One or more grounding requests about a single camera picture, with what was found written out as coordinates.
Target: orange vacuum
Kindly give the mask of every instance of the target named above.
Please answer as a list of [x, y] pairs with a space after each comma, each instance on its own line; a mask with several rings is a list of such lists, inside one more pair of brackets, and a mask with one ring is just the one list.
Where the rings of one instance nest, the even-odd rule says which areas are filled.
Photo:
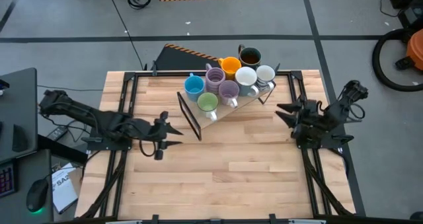
[[377, 41], [371, 64], [377, 79], [385, 86], [402, 92], [416, 92], [423, 91], [423, 83], [418, 85], [399, 85], [390, 80], [383, 72], [380, 63], [380, 54], [384, 43], [388, 40], [401, 39], [407, 43], [406, 57], [398, 60], [395, 66], [398, 70], [404, 70], [415, 67], [419, 71], [423, 71], [423, 29], [416, 32], [410, 28], [396, 29], [383, 35], [379, 41]]
[[423, 29], [411, 36], [411, 39], [408, 41], [406, 55], [411, 65], [423, 71]]

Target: keyboard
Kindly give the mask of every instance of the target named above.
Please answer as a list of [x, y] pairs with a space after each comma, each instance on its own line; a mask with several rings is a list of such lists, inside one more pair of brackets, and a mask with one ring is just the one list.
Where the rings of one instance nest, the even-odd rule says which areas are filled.
[[14, 162], [0, 165], [0, 198], [17, 191], [16, 175]]

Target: cable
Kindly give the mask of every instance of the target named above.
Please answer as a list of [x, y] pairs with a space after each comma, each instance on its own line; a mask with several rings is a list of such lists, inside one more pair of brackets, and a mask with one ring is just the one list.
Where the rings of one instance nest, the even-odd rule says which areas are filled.
[[136, 10], [140, 10], [145, 8], [148, 4], [150, 4], [151, 0], [147, 0], [146, 3], [139, 3], [139, 0], [128, 0], [128, 4], [130, 5], [131, 8], [136, 9]]
[[64, 88], [64, 87], [51, 87], [51, 86], [45, 86], [45, 85], [37, 85], [37, 87], [42, 87], [42, 88], [46, 88], [46, 89], [63, 89], [63, 90], [79, 91], [79, 92], [103, 91], [102, 89], [69, 89], [69, 88]]
[[81, 131], [81, 133], [79, 134], [79, 136], [78, 136], [78, 138], [77, 138], [77, 139], [75, 139], [75, 137], [73, 136], [72, 131], [71, 131], [71, 130], [69, 130], [69, 128], [67, 129], [67, 131], [68, 131], [68, 132], [69, 132], [69, 134], [71, 135], [72, 140], [73, 140], [73, 142], [74, 142], [74, 143], [77, 143], [77, 142], [79, 141], [79, 139], [82, 137], [82, 134], [84, 134], [84, 131], [88, 133], [88, 131], [87, 131], [87, 125], [86, 125], [86, 124], [84, 124], [83, 131]]
[[400, 13], [402, 13], [404, 11], [404, 9], [401, 9], [396, 15], [390, 15], [389, 13], [385, 13], [382, 11], [382, 0], [380, 0], [380, 7], [379, 10], [381, 11], [381, 13], [383, 13], [384, 15], [387, 15], [389, 17], [398, 17], [398, 15], [400, 15]]
[[317, 107], [317, 108], [319, 108], [319, 110], [320, 110], [321, 112], [324, 112], [324, 111], [325, 111], [324, 109], [322, 109], [322, 101], [318, 101], [318, 102], [316, 103], [316, 107]]
[[134, 49], [134, 52], [135, 52], [135, 54], [137, 55], [137, 58], [138, 58], [139, 64], [141, 65], [141, 70], [143, 70], [143, 67], [144, 67], [144, 66], [143, 66], [143, 63], [141, 62], [141, 58], [139, 58], [139, 54], [138, 54], [137, 49], [135, 48], [134, 42], [132, 41], [132, 37], [131, 37], [130, 31], [129, 31], [129, 30], [128, 30], [128, 28], [126, 27], [126, 24], [125, 24], [124, 20], [122, 19], [122, 16], [120, 15], [119, 10], [118, 10], [118, 7], [116, 6], [116, 4], [115, 4], [114, 0], [112, 0], [112, 3], [113, 3], [113, 5], [114, 5], [114, 8], [116, 9], [116, 12], [118, 12], [119, 18], [120, 18], [120, 20], [122, 21], [122, 24], [124, 25], [124, 28], [125, 28], [126, 33], [128, 34], [128, 37], [130, 38], [130, 42], [131, 42], [132, 48]]
[[139, 150], [140, 150], [140, 151], [141, 151], [141, 153], [143, 153], [143, 155], [145, 155], [146, 157], [152, 157], [152, 156], [154, 156], [154, 155], [156, 154], [156, 151], [157, 151], [157, 146], [156, 146], [156, 143], [155, 143], [155, 142], [153, 142], [153, 145], [154, 145], [154, 151], [153, 151], [153, 153], [152, 153], [152, 154], [147, 154], [147, 153], [144, 151], [144, 148], [143, 148], [143, 143], [141, 142], [141, 140], [139, 141], [138, 145], [139, 145]]
[[[362, 111], [362, 116], [357, 116], [357, 114], [351, 109], [351, 106], [356, 106], [356, 107], [358, 107], [361, 111]], [[351, 112], [351, 114], [355, 117], [355, 118], [357, 118], [357, 119], [359, 119], [359, 120], [361, 120], [361, 119], [363, 119], [364, 117], [365, 117], [365, 110], [364, 110], [364, 108], [362, 107], [362, 106], [360, 106], [360, 105], [358, 105], [358, 104], [356, 104], [356, 103], [353, 103], [353, 104], [351, 104], [350, 105], [350, 112]]]
[[50, 119], [50, 118], [46, 117], [46, 115], [41, 114], [41, 116], [42, 116], [43, 118], [45, 118], [45, 119], [47, 119], [47, 120], [51, 121], [51, 122], [53, 123], [53, 125], [56, 125], [56, 126], [67, 126], [67, 127], [69, 127], [69, 128], [75, 128], [75, 129], [78, 129], [78, 130], [82, 130], [83, 132], [86, 132], [87, 134], [90, 134], [87, 130], [84, 130], [83, 128], [78, 128], [78, 127], [74, 127], [74, 126], [68, 126], [68, 125], [65, 125], [65, 124], [57, 124], [57, 123], [55, 123], [52, 119]]

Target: wooden table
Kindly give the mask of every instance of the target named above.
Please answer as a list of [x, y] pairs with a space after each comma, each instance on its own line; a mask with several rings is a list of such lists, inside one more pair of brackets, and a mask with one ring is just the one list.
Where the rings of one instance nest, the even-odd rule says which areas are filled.
[[[108, 73], [101, 110], [118, 109], [123, 76], [124, 72]], [[291, 130], [274, 113], [277, 103], [291, 102], [288, 81], [277, 77], [278, 86], [265, 105], [253, 101], [204, 129], [198, 141], [176, 97], [183, 80], [139, 79], [134, 116], [152, 122], [163, 110], [169, 111], [168, 122], [184, 136], [170, 135], [168, 140], [184, 144], [168, 148], [164, 159], [155, 161], [144, 157], [134, 143], [126, 163], [119, 219], [151, 219], [153, 214], [160, 219], [266, 219], [269, 213], [277, 218], [312, 217], [301, 151], [289, 136]], [[319, 71], [303, 71], [303, 80], [307, 96], [326, 106]], [[145, 143], [147, 152], [151, 148]], [[102, 190], [109, 154], [102, 151], [87, 165], [75, 216], [85, 213]], [[342, 159], [324, 149], [320, 156], [328, 187], [354, 212]], [[317, 185], [315, 189], [323, 213]], [[111, 191], [109, 215], [113, 198]]]

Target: purple mug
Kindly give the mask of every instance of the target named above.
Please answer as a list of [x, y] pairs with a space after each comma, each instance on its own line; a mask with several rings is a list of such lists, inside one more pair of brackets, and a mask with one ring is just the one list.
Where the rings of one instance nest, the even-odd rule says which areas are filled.
[[206, 64], [206, 90], [207, 92], [218, 94], [219, 85], [225, 81], [225, 72], [220, 68], [213, 68], [210, 64]]
[[230, 105], [233, 108], [238, 107], [239, 86], [234, 81], [224, 81], [219, 86], [219, 96], [222, 104]]

